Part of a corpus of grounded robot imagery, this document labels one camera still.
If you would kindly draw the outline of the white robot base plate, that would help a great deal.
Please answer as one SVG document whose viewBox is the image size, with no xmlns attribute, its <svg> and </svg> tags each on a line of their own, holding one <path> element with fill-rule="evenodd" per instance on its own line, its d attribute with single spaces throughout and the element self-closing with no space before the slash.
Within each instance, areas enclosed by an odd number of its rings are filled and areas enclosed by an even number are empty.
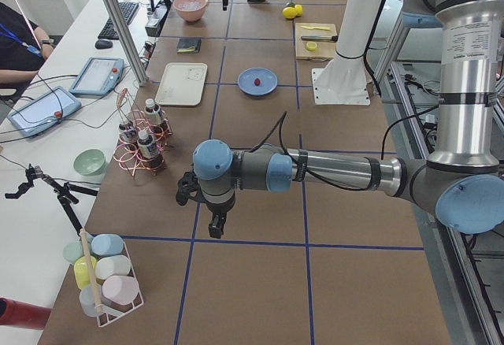
<svg viewBox="0 0 504 345">
<path fill-rule="evenodd" d="M 316 105 L 369 106 L 367 80 L 363 69 L 353 72 L 312 69 L 313 96 Z"/>
</svg>

